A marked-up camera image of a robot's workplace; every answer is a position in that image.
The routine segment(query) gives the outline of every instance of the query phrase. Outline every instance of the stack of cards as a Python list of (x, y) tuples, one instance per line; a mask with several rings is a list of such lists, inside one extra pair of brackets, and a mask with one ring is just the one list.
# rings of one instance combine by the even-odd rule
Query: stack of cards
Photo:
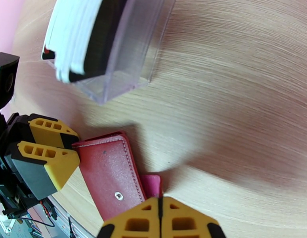
[(54, 59), (59, 81), (104, 75), (127, 0), (57, 0), (42, 59)]

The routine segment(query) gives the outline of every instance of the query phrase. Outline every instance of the pink wall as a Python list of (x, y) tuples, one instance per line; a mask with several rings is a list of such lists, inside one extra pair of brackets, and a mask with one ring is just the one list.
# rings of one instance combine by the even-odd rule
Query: pink wall
[[(0, 52), (12, 52), (13, 38), (17, 29), (24, 0), (0, 0)], [(2, 109), (9, 118), (9, 104)]]

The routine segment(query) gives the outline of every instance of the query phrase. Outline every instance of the wood grain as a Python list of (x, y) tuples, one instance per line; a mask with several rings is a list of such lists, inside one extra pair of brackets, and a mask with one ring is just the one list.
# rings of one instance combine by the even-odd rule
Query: wood grain
[[(141, 172), (227, 237), (307, 237), (307, 0), (177, 0), (153, 82), (102, 107), (40, 61), (54, 2), (26, 0), (14, 111), (126, 130)], [(79, 170), (55, 197), (97, 234)]]

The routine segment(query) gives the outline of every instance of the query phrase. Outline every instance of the transparent plastic container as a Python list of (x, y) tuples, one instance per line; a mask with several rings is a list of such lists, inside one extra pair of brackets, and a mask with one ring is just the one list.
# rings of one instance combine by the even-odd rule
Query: transparent plastic container
[(147, 85), (174, 3), (175, 0), (127, 0), (106, 74), (74, 85), (100, 105)]

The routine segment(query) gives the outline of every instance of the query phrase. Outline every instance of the red wallet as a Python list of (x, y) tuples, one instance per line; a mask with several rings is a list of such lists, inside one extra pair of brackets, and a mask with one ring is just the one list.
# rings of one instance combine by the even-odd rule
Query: red wallet
[(110, 219), (145, 201), (161, 196), (158, 175), (139, 178), (128, 138), (115, 132), (72, 145), (80, 156), (80, 170), (103, 220)]

